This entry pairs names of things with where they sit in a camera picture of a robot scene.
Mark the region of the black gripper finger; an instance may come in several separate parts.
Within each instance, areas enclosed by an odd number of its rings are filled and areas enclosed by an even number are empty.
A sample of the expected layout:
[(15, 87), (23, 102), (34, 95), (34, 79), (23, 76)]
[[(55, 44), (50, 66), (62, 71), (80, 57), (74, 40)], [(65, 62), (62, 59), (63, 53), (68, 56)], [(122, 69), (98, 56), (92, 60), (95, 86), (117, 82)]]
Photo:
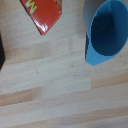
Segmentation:
[(4, 53), (2, 37), (0, 33), (0, 70), (2, 69), (4, 62), (5, 62), (5, 53)]

